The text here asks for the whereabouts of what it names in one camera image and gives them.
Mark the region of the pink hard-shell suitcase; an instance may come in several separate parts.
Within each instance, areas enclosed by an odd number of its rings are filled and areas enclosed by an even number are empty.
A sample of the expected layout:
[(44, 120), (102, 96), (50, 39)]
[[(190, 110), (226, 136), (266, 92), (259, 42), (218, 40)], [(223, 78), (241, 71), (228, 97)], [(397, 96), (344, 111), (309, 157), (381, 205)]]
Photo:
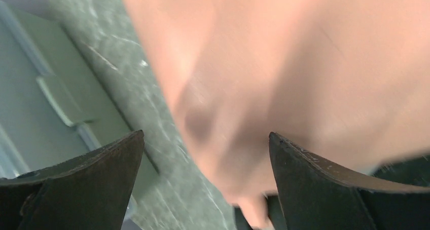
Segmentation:
[(268, 135), (367, 171), (429, 152), (429, 0), (122, 0), (187, 150), (255, 229)]

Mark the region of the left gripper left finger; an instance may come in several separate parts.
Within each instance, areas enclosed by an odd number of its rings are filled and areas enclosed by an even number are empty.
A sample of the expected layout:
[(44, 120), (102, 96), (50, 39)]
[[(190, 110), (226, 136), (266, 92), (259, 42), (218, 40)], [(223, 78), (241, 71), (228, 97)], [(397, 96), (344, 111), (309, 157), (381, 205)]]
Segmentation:
[(1, 229), (120, 229), (143, 154), (138, 130), (60, 164), (1, 179)]

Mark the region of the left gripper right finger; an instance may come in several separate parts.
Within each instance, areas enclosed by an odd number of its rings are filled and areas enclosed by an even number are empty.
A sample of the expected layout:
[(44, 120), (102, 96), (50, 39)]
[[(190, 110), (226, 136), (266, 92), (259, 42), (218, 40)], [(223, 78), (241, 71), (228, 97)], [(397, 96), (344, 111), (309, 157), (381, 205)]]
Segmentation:
[(345, 168), (270, 133), (286, 229), (429, 229), (429, 188)]

